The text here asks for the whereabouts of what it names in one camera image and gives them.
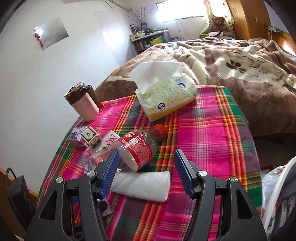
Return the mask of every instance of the plaid tablecloth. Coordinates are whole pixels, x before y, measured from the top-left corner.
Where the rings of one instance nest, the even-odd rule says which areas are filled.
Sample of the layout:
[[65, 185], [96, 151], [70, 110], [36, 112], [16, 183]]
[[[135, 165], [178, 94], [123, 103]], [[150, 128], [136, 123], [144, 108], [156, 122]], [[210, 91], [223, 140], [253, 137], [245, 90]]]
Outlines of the plaid tablecloth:
[[[171, 188], [166, 203], [150, 202], [115, 193], [108, 196], [113, 213], [106, 220], [111, 240], [182, 240], [195, 201], [184, 193], [174, 168], [174, 151], [181, 148], [199, 169], [214, 177], [237, 176], [254, 205], [261, 206], [260, 167], [247, 121], [230, 92], [220, 86], [198, 86], [194, 102], [153, 123], [168, 129], [168, 137], [143, 171], [171, 172]], [[83, 126], [78, 119], [73, 125]], [[136, 96], [103, 104], [99, 116], [90, 125], [103, 137], [109, 130], [123, 136], [132, 129], [149, 129], [152, 124], [141, 110]], [[89, 149], [74, 147], [65, 136], [49, 167], [39, 193], [38, 203], [57, 177], [66, 180], [83, 175], [82, 163]], [[210, 239], [218, 227], [219, 205], [215, 206]]]

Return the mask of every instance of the plastic bottle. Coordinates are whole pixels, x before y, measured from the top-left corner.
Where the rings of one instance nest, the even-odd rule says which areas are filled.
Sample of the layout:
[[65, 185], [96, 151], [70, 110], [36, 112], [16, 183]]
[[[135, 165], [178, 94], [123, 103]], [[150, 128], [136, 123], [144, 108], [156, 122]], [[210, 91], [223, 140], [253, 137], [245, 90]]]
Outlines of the plastic bottle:
[[119, 172], [138, 171], [155, 155], [157, 141], [167, 136], [164, 125], [157, 124], [150, 130], [135, 129], [113, 142], [107, 149], [103, 149], [87, 158], [82, 164], [84, 173], [94, 170], [99, 162], [104, 161], [110, 151], [116, 148], [121, 156]]
[[153, 126], [150, 130], [135, 129], [119, 138], [114, 146], [119, 151], [124, 162], [134, 171], [138, 171], [155, 155], [157, 141], [168, 134], [162, 124]]

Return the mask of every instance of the thermos mug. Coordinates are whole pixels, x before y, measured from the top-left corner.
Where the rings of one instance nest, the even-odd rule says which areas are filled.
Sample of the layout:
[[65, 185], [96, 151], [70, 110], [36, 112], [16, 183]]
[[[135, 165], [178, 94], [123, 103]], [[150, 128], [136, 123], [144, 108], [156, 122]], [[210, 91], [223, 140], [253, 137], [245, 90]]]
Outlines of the thermos mug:
[[73, 86], [64, 97], [86, 122], [94, 120], [103, 107], [94, 89], [83, 82]]

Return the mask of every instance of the black bag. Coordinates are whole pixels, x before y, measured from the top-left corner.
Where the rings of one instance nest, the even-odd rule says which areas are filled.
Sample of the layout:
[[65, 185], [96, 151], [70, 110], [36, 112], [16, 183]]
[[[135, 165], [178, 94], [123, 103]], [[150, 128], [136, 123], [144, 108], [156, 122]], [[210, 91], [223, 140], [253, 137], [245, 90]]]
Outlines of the black bag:
[[[8, 186], [9, 172], [13, 174], [14, 179]], [[10, 167], [6, 170], [6, 191], [9, 203], [16, 217], [24, 229], [27, 230], [36, 210], [29, 199], [29, 190], [24, 176], [17, 178]]]

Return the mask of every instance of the yellow tissue package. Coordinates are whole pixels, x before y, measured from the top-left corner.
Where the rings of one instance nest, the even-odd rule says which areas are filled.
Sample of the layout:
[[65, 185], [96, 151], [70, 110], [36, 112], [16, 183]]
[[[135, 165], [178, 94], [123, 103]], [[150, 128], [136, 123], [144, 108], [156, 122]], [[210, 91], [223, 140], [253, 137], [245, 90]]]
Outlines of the yellow tissue package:
[[136, 95], [148, 119], [156, 121], [195, 100], [197, 90], [188, 75], [171, 77], [149, 86], [145, 93]]

